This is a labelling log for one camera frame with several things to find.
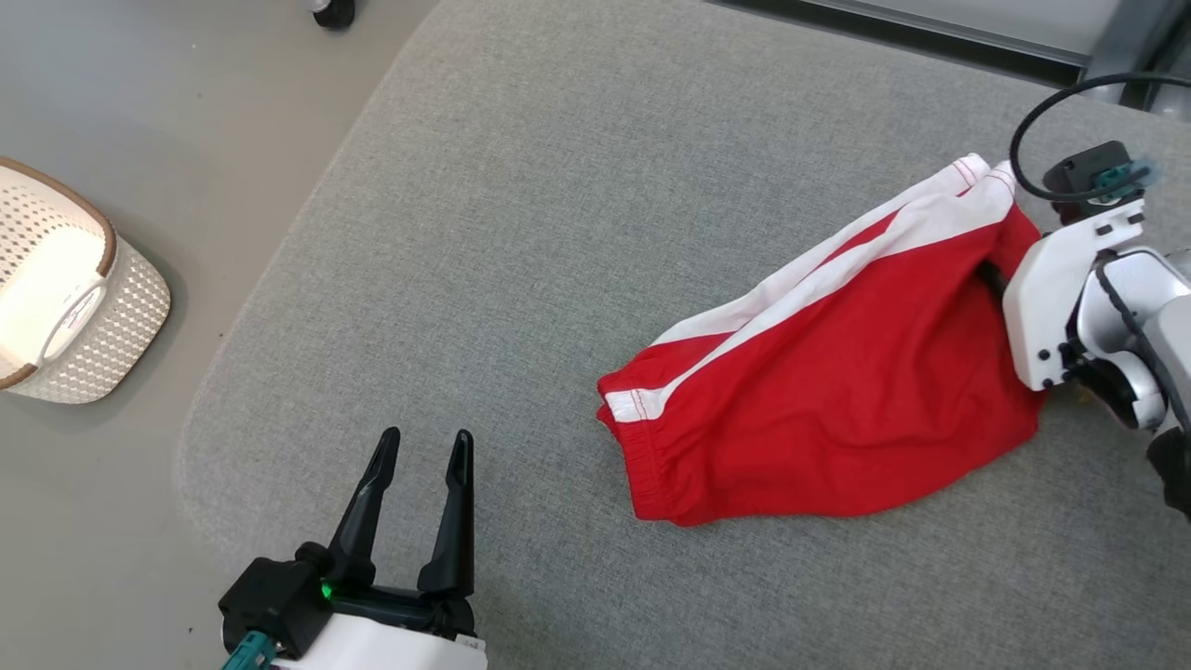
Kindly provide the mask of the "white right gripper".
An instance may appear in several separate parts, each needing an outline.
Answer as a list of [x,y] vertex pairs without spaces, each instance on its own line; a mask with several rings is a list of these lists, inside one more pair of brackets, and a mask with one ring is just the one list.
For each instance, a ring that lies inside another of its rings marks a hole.
[[993,262],[977,276],[994,301],[1003,301],[1015,372],[1033,392],[1064,382],[1060,344],[1100,251],[1143,232],[1145,200],[1120,205],[1071,223],[1034,243],[1009,281]]

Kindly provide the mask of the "grey partition floor rail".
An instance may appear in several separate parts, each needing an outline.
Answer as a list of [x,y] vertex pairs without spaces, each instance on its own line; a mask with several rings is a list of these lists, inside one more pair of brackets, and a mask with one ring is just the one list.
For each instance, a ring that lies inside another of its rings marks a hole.
[[967,27],[956,21],[877,7],[866,0],[705,0],[732,11],[787,21],[833,35],[849,35],[884,46],[1005,67],[1080,69],[1089,55],[1046,46],[1003,33]]

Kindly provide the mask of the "white woven laundry basket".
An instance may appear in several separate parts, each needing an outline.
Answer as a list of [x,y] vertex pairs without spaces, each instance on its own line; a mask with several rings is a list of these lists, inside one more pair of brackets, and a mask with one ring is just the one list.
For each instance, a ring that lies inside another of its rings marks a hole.
[[46,173],[0,156],[0,392],[106,397],[172,308],[162,273]]

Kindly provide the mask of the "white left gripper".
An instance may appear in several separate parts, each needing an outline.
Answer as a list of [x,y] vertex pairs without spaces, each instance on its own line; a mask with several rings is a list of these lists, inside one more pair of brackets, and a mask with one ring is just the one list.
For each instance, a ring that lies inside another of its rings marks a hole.
[[417,588],[372,586],[373,546],[395,474],[400,430],[386,428],[328,550],[330,584],[272,607],[272,670],[488,670],[475,630],[474,438],[459,430],[444,475],[447,499]]

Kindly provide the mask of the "red shorts white stripes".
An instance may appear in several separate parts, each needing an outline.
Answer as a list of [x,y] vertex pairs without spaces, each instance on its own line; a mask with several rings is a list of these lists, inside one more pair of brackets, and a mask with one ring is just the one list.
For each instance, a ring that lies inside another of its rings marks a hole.
[[1015,190],[965,155],[599,378],[637,516],[869,515],[1025,444],[1046,395],[980,275],[1039,242]]

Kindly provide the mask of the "grey partition frame post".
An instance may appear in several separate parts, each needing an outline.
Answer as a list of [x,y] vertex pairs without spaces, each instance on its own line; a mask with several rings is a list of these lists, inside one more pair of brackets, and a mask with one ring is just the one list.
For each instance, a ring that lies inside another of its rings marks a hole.
[[[1191,80],[1191,0],[1120,0],[1086,60],[1080,79],[1117,73],[1165,73]],[[1084,93],[1191,123],[1191,89],[1167,84],[1111,84]]]

